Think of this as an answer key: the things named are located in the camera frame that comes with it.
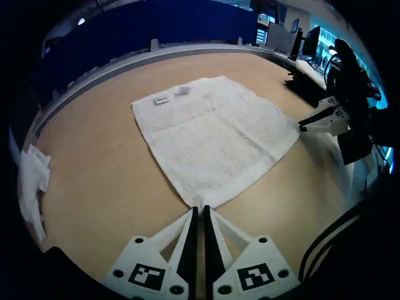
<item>white towel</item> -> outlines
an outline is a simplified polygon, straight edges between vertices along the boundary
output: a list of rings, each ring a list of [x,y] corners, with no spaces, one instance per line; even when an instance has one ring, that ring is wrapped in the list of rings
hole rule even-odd
[[[39,241],[46,238],[46,233],[40,215],[38,191],[47,191],[50,179],[50,160],[50,156],[45,156],[33,145],[29,145],[27,153],[25,151],[21,153],[22,198],[19,200],[19,208],[25,221],[33,224]]]
[[[151,152],[190,207],[213,208],[254,184],[299,137],[297,122],[225,76],[177,86],[132,103]],[[170,101],[156,104],[154,98]]]

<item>blue partition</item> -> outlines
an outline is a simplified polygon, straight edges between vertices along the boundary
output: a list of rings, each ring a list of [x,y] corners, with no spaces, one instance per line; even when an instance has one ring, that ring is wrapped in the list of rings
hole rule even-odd
[[[34,80],[42,107],[85,72],[115,57],[161,44],[222,40],[255,43],[257,14],[211,0],[142,0],[86,21],[41,60]]]

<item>window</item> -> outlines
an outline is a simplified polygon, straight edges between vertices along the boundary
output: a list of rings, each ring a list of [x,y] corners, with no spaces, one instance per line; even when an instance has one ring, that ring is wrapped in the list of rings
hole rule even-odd
[[[275,23],[275,18],[274,18],[273,16],[266,15],[265,13],[261,13],[261,14],[259,15],[259,19],[260,19],[261,21],[270,21],[270,22],[272,22],[272,23]]]
[[[265,44],[267,41],[267,32],[262,29],[257,29],[257,39],[256,42],[259,44]]]

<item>small tag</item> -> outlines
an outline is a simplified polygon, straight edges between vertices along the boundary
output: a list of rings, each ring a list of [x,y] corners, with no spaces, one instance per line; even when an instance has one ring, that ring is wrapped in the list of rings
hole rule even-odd
[[[153,99],[154,99],[155,104],[157,104],[157,105],[165,103],[165,102],[168,102],[168,101],[171,100],[170,97],[168,95],[165,95],[165,94],[156,96]]]
[[[180,85],[177,92],[174,92],[175,95],[184,95],[188,94],[191,91],[191,88],[187,85]]]

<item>wooden table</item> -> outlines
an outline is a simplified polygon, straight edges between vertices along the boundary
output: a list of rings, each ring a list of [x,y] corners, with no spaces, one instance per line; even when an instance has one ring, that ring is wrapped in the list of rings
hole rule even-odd
[[[131,102],[203,77],[225,75],[274,102],[287,116],[312,108],[285,88],[288,72],[253,54],[216,53],[148,64],[86,91],[44,127],[37,146],[51,155],[42,199],[48,239],[102,281],[133,235],[152,236],[188,211],[135,122]],[[217,212],[251,236],[269,235],[297,272],[315,237],[352,205],[352,168],[325,135],[303,134],[259,181]],[[204,288],[198,244],[197,294]],[[230,243],[232,256],[239,251]]]

